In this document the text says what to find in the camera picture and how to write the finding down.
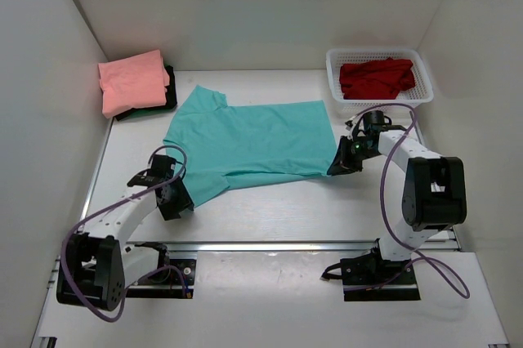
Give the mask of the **teal t shirt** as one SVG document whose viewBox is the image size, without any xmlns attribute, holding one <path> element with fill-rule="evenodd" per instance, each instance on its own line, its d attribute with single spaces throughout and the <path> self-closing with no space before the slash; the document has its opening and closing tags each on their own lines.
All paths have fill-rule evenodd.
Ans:
<svg viewBox="0 0 523 348">
<path fill-rule="evenodd" d="M 337 151 L 324 102 L 229 105 L 197 86 L 163 138 L 187 154 L 183 183 L 199 207 L 230 191 L 324 177 Z"/>
</svg>

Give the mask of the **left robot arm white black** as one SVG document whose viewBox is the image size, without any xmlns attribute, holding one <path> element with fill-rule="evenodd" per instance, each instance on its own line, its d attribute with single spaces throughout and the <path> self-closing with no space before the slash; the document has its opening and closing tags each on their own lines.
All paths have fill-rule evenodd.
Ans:
<svg viewBox="0 0 523 348">
<path fill-rule="evenodd" d="M 117 203 L 94 217 L 65 239 L 60 255 L 56 299 L 60 304 L 90 310 L 113 311 L 120 307 L 132 285 L 174 283 L 189 297 L 183 267 L 174 264 L 164 243 L 128 241 L 152 212 L 165 221 L 178 219 L 194 203 L 183 179 L 185 162 L 156 154 L 149 166 L 127 183 Z"/>
</svg>

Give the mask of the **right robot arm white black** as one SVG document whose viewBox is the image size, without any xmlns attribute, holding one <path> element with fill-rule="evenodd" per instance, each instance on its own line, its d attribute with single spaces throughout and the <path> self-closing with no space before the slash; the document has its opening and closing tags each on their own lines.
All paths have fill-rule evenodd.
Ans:
<svg viewBox="0 0 523 348">
<path fill-rule="evenodd" d="M 381 110 L 369 111 L 346 122 L 349 136 L 340 138 L 327 174 L 361 172 L 364 161 L 384 156 L 380 179 L 380 208 L 387 236 L 378 239 L 379 255 L 366 263 L 376 283 L 385 283 L 396 272 L 395 262 L 407 261 L 433 235 L 462 224 L 467 216 L 463 162 L 433 152 L 395 125 Z M 387 171 L 395 164 L 405 174 L 400 200 L 402 218 L 392 226 L 385 207 Z"/>
</svg>

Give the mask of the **red t shirt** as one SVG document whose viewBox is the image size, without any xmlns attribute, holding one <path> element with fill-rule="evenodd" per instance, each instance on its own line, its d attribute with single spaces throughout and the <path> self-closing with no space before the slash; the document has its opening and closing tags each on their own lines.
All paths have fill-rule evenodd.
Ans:
<svg viewBox="0 0 523 348">
<path fill-rule="evenodd" d="M 413 62 L 387 58 L 361 64 L 344 64 L 339 83 L 345 100 L 394 100 L 415 87 Z"/>
</svg>

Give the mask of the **green folded t shirt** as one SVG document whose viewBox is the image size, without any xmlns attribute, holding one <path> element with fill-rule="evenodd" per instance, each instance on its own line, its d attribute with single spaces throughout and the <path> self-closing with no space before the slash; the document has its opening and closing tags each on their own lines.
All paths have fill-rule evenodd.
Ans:
<svg viewBox="0 0 523 348">
<path fill-rule="evenodd" d="M 159 114 L 168 111 L 165 108 L 153 108 L 153 109 L 130 109 L 118 115 L 119 118 L 127 118 L 129 116 L 140 116 L 140 115 L 151 115 Z"/>
</svg>

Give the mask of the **black folded t shirt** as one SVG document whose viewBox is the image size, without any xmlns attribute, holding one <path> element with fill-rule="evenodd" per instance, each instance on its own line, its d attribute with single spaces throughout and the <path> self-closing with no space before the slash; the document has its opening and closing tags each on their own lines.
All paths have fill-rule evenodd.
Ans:
<svg viewBox="0 0 523 348">
<path fill-rule="evenodd" d="M 153 108 L 165 108 L 168 109 L 168 111 L 174 110 L 177 107 L 177 91 L 176 91 L 176 77 L 174 74 L 173 67 L 171 65 L 165 65 L 164 66 L 165 71 L 168 74 L 169 82 L 168 85 L 165 87 L 165 97 L 166 97 L 166 104 L 162 106 L 157 107 L 150 107 L 150 108 L 142 108 L 142 109 L 153 109 Z M 118 115 L 116 115 L 114 118 L 117 121 L 123 121 L 130 118 L 140 118 L 148 115 L 140 115 L 140 116 L 129 116 L 127 118 L 119 118 Z"/>
</svg>

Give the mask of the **white plastic basket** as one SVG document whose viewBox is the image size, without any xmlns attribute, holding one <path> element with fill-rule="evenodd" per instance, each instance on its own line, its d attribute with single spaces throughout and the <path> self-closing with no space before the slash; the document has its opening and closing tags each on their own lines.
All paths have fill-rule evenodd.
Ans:
<svg viewBox="0 0 523 348">
<path fill-rule="evenodd" d="M 416 107 L 433 100 L 426 67 L 412 49 L 334 48 L 326 53 L 326 69 L 336 110 L 345 116 L 372 105 Z"/>
</svg>

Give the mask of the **pink folded t shirt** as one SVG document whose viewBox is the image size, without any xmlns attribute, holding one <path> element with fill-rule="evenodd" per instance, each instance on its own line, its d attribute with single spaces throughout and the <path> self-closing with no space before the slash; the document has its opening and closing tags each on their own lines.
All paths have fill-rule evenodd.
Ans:
<svg viewBox="0 0 523 348">
<path fill-rule="evenodd" d="M 99 63 L 102 113 L 112 118 L 130 109 L 148 109 L 167 103 L 170 78 L 160 50 Z"/>
</svg>

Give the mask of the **aluminium rail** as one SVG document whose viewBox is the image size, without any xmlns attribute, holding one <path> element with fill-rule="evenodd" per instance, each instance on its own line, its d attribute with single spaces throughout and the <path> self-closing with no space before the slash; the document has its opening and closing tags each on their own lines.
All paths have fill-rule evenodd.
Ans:
<svg viewBox="0 0 523 348">
<path fill-rule="evenodd" d="M 358 252 L 373 241 L 165 242 L 170 252 Z"/>
</svg>

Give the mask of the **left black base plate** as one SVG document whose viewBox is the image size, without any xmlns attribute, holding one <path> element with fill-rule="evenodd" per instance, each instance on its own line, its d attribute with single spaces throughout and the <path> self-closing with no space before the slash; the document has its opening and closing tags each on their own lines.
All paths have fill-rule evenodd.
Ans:
<svg viewBox="0 0 523 348">
<path fill-rule="evenodd" d="M 164 243 L 127 245 L 123 268 L 128 298 L 191 299 L 197 259 L 179 256 Z"/>
</svg>

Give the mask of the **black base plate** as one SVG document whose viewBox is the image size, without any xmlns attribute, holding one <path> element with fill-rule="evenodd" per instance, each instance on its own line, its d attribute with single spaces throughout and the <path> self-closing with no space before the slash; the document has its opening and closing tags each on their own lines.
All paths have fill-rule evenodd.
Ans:
<svg viewBox="0 0 523 348">
<path fill-rule="evenodd" d="M 164 243 L 127 245 L 123 268 L 128 298 L 191 299 L 197 259 L 179 256 Z"/>
<path fill-rule="evenodd" d="M 377 248 L 328 266 L 322 280 L 341 280 L 344 301 L 419 301 L 413 261 L 383 260 Z"/>
</svg>

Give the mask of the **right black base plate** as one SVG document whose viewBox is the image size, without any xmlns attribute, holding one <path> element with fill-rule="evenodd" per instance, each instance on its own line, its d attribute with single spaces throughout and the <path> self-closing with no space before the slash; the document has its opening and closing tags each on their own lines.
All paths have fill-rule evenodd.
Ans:
<svg viewBox="0 0 523 348">
<path fill-rule="evenodd" d="M 322 280 L 341 280 L 344 301 L 419 301 L 413 261 L 383 260 L 377 248 L 328 266 Z"/>
</svg>

